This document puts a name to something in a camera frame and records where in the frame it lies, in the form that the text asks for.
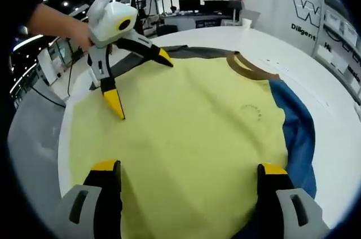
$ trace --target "computer monitor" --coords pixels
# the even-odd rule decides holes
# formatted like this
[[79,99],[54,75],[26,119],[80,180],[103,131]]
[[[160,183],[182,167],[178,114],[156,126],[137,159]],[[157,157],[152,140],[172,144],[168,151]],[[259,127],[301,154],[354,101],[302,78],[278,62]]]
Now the computer monitor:
[[204,9],[208,12],[229,12],[229,1],[204,1]]
[[179,0],[180,11],[196,11],[201,7],[200,0]]

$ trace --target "blue garment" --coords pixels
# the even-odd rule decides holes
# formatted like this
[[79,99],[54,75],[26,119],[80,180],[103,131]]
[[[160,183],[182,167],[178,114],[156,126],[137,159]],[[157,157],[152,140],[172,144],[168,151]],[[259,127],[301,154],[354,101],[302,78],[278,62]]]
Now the blue garment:
[[[315,127],[303,102],[282,80],[269,80],[276,105],[284,110],[283,133],[288,151],[286,171],[295,188],[303,188],[316,196],[316,180],[312,168],[315,151]],[[258,238],[257,214],[232,239]]]

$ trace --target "brown collar trim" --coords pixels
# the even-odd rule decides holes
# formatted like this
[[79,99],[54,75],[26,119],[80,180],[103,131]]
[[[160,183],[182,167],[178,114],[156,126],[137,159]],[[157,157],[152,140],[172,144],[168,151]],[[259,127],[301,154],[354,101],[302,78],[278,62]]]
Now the brown collar trim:
[[[241,63],[247,66],[250,70],[243,68],[239,65],[235,60],[238,59]],[[231,52],[227,55],[227,63],[236,73],[244,76],[245,78],[249,78],[252,80],[267,80],[267,79],[280,79],[278,74],[268,73],[261,68],[258,68],[254,64],[247,61],[245,57],[241,55],[239,52]]]

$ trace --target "human hand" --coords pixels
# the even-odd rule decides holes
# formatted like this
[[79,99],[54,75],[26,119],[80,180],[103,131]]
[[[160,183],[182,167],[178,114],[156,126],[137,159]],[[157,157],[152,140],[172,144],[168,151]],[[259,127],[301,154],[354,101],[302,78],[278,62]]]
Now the human hand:
[[72,28],[71,39],[73,39],[84,52],[87,52],[93,43],[89,39],[88,24],[84,22],[77,22]]

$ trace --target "dark gray garment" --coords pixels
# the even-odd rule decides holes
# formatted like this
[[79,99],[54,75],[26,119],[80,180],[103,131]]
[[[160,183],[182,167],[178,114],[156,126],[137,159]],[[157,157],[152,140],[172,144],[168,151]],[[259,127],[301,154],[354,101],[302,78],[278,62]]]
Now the dark gray garment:
[[[210,48],[210,47],[188,47],[188,46],[167,46],[163,49],[168,53],[168,55],[173,59],[189,59],[191,57],[200,57],[203,59],[214,59],[217,57],[226,57],[231,51]],[[114,78],[132,70],[134,67],[142,65],[149,59],[140,57],[135,53],[129,54],[127,57],[119,61],[113,67],[111,67],[111,72]],[[91,90],[96,89],[94,83],[90,86]]]

